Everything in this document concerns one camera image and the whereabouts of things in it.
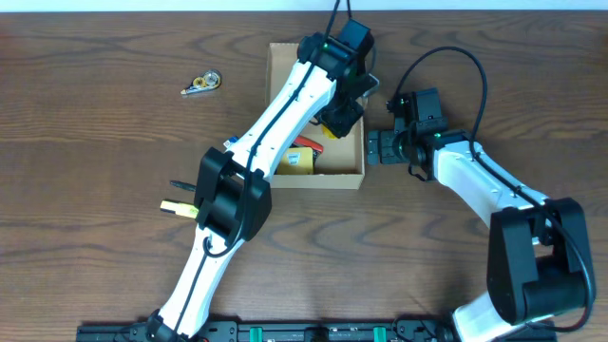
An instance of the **yellow object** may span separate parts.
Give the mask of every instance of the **yellow object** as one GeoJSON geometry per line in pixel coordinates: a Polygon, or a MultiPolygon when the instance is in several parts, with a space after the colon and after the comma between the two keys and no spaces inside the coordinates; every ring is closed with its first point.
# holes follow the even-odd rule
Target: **yellow object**
{"type": "Polygon", "coordinates": [[[199,213],[199,209],[192,204],[176,202],[168,199],[161,203],[161,210],[165,213],[171,213],[190,219],[195,219],[199,213]]]}
{"type": "Polygon", "coordinates": [[[310,147],[288,148],[278,164],[276,173],[278,175],[313,174],[313,150],[310,147]]]}
{"type": "Polygon", "coordinates": [[[325,134],[326,137],[330,139],[338,139],[324,124],[322,124],[321,127],[323,127],[323,134],[325,134]]]}

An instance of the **white background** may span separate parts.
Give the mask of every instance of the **white background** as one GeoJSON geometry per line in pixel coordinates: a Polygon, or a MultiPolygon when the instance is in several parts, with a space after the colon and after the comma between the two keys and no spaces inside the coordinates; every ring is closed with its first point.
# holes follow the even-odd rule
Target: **white background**
{"type": "MultiPolygon", "coordinates": [[[[353,10],[608,10],[608,0],[351,0],[353,10]]],[[[333,0],[0,0],[6,11],[330,10],[333,0]]]]}

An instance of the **box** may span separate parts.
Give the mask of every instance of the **box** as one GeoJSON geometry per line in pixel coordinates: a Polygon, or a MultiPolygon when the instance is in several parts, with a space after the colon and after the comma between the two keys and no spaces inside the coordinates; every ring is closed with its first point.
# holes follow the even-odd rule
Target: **box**
{"type": "MultiPolygon", "coordinates": [[[[266,72],[266,105],[285,85],[297,59],[298,44],[271,43],[266,72]]],[[[321,126],[307,125],[300,135],[323,145],[323,154],[314,164],[314,175],[274,175],[273,188],[358,189],[365,177],[363,119],[351,133],[330,139],[321,126]]]]}

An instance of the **wooden table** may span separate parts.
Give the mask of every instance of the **wooden table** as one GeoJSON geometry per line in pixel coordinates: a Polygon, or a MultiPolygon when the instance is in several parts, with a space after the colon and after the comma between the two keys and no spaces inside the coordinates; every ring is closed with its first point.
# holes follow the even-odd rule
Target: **wooden table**
{"type": "MultiPolygon", "coordinates": [[[[341,15],[336,31],[344,23],[341,15]]],[[[517,178],[586,211],[598,300],[582,332],[608,338],[608,13],[355,13],[373,29],[379,92],[431,48],[470,49],[489,98],[479,135],[517,178]]],[[[264,110],[271,42],[323,30],[326,13],[0,15],[0,340],[70,341],[83,322],[129,322],[171,295],[194,224],[159,211],[191,200],[202,154],[264,110]],[[179,92],[199,72],[224,84],[179,92]]],[[[445,53],[404,90],[438,86],[472,126],[479,75],[445,53]]],[[[243,320],[438,314],[485,290],[488,230],[449,189],[374,166],[359,191],[274,190],[273,213],[234,257],[211,311],[243,320]]],[[[572,322],[579,313],[568,315],[572,322]]]]}

